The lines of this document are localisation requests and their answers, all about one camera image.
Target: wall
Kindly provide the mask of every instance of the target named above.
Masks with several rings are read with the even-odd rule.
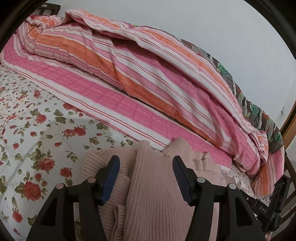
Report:
[[[243,0],[50,0],[109,19],[163,29],[218,59],[245,96],[281,126],[295,100],[296,61],[276,30]]]

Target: metal pin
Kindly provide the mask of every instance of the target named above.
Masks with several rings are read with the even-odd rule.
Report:
[[[197,181],[198,181],[199,183],[204,183],[204,182],[205,182],[205,179],[204,179],[203,177],[198,177],[198,178],[197,178]]]
[[[87,181],[89,183],[94,183],[96,181],[96,178],[95,177],[90,177],[89,179],[87,179]]]
[[[232,189],[232,190],[235,190],[237,188],[237,186],[235,184],[233,184],[233,183],[230,183],[229,188]]]
[[[64,187],[64,184],[63,183],[59,183],[56,185],[56,188],[57,189],[62,189]]]

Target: striped blanket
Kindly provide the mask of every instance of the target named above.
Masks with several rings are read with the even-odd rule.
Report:
[[[149,139],[158,150],[177,136],[201,150],[199,136],[205,138],[254,178],[256,195],[271,193],[283,174],[283,148],[268,156],[266,133],[244,118],[213,65],[161,30],[80,10],[67,11],[63,20],[28,18],[1,62],[135,139]],[[215,161],[227,171],[225,153]]]

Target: floral bed sheet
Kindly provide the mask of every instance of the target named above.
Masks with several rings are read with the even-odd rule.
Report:
[[[15,240],[26,240],[56,184],[82,182],[88,150],[115,146],[137,148],[138,141],[0,65],[0,218]],[[234,165],[228,175],[254,196],[247,175]],[[81,240],[78,205],[74,210]]]

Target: ribbed sweater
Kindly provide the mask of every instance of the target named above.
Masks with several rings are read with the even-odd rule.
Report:
[[[177,138],[163,152],[155,152],[148,141],[132,148],[110,148],[86,155],[83,178],[94,176],[106,166],[112,155],[120,158],[120,171],[110,200],[99,207],[108,240],[185,240],[194,207],[183,200],[172,169],[174,156],[212,184],[226,185],[221,168],[209,153],[194,152]],[[218,205],[214,214],[210,240],[217,233]]]

